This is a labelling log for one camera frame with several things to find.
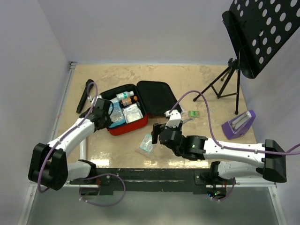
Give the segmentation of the blue mask package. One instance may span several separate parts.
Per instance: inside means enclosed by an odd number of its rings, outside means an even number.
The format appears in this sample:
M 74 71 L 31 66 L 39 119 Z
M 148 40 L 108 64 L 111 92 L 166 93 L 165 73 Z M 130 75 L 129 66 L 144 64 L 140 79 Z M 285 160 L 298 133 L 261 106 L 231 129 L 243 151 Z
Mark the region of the blue mask package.
M 115 98 L 111 99 L 110 101 L 112 104 L 110 105 L 110 108 L 109 108 L 109 115 L 110 115 L 112 124 L 110 125 L 109 128 L 114 128 L 116 126 L 126 123 L 126 120 L 123 115 L 123 112 L 120 107 L 118 99 L 115 97 Z

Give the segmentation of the bandage plasters bag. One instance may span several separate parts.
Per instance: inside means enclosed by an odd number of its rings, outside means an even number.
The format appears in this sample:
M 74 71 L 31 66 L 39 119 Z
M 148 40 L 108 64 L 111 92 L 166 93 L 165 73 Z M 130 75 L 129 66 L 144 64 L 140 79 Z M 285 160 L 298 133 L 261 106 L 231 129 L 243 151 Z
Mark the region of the bandage plasters bag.
M 146 152 L 151 152 L 153 149 L 152 135 L 146 134 L 142 142 L 140 143 L 139 148 Z

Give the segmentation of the amber bottle orange cap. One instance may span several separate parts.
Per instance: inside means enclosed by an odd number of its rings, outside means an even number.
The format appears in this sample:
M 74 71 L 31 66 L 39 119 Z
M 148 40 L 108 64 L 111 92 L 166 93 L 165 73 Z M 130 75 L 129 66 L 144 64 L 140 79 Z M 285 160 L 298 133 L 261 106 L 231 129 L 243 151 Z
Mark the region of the amber bottle orange cap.
M 120 101 L 120 105 L 122 108 L 130 106 L 138 101 L 137 96 L 128 97 Z

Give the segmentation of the green wind oil box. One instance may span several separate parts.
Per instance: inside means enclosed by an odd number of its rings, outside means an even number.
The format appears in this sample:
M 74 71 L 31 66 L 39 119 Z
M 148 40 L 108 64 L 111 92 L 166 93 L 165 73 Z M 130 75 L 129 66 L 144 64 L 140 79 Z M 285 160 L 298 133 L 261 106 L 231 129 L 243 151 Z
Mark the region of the green wind oil box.
M 188 116 L 190 118 L 198 118 L 200 117 L 199 111 L 188 111 Z

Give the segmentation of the white medicine bottle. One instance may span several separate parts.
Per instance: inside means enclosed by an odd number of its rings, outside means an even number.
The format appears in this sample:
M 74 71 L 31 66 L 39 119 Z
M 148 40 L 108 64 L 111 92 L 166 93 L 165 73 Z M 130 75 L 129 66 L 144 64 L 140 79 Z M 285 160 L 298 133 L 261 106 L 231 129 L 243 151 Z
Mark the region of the white medicine bottle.
M 133 91 L 125 91 L 125 92 L 122 92 L 122 93 L 119 93 L 119 94 L 116 95 L 116 97 L 119 101 L 124 100 L 124 99 L 129 98 L 129 97 L 132 97 L 132 96 L 134 96 Z

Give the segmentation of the white gauze pad packet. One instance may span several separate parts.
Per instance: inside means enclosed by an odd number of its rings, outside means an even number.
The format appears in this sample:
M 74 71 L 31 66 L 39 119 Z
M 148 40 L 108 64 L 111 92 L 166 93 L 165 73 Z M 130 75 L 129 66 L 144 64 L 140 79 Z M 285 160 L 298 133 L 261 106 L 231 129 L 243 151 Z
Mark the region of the white gauze pad packet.
M 132 104 L 122 109 L 126 123 L 131 123 L 143 118 L 142 111 L 137 104 Z

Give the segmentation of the red medicine kit case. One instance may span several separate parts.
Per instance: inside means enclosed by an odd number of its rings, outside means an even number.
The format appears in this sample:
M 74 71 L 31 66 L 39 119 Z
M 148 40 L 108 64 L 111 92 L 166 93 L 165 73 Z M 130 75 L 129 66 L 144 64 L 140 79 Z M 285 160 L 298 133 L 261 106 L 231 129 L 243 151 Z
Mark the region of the red medicine kit case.
M 125 84 L 100 93 L 101 97 L 111 100 L 125 91 L 133 91 L 138 98 L 142 118 L 131 123 L 123 123 L 118 126 L 109 127 L 107 130 L 111 135 L 118 136 L 140 128 L 148 123 L 148 117 L 164 116 L 170 110 L 177 99 L 171 87 L 165 82 L 139 81 L 137 84 Z

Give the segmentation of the black handled scissors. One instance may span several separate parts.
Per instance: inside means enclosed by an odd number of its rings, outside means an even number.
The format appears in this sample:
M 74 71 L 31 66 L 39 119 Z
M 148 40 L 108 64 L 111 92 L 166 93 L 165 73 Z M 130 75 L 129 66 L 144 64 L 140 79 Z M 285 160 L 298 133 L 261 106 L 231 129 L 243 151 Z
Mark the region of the black handled scissors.
M 183 124 L 185 124 L 185 123 L 187 123 L 187 122 L 189 122 L 189 121 L 193 121 L 194 120 L 194 118 L 188 118 L 188 119 L 185 119 L 185 120 L 183 120 Z

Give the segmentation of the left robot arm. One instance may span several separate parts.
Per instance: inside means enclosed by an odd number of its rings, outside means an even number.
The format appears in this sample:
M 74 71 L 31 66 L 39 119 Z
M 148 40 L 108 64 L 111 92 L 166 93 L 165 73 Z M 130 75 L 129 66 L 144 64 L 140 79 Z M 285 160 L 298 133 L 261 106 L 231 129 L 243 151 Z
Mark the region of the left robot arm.
M 87 137 L 108 128 L 112 121 L 111 101 L 96 97 L 91 107 L 80 115 L 74 125 L 47 144 L 38 143 L 32 153 L 28 178 L 37 183 L 40 193 L 59 190 L 67 181 L 82 179 L 92 184 L 97 179 L 96 165 L 86 159 L 68 163 L 67 157 Z

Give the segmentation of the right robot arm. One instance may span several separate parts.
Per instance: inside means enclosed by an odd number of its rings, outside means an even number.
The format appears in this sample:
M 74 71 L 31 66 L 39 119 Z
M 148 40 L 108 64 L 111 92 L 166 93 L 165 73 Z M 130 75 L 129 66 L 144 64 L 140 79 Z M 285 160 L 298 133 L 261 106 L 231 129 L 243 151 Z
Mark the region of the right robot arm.
M 174 155 L 191 161 L 212 160 L 210 172 L 204 178 L 220 184 L 236 177 L 260 176 L 266 181 L 285 183 L 285 152 L 274 141 L 267 139 L 263 144 L 219 142 L 213 138 L 182 134 L 183 121 L 178 111 L 168 114 L 164 124 L 153 124 L 152 144 L 160 143 L 171 149 Z

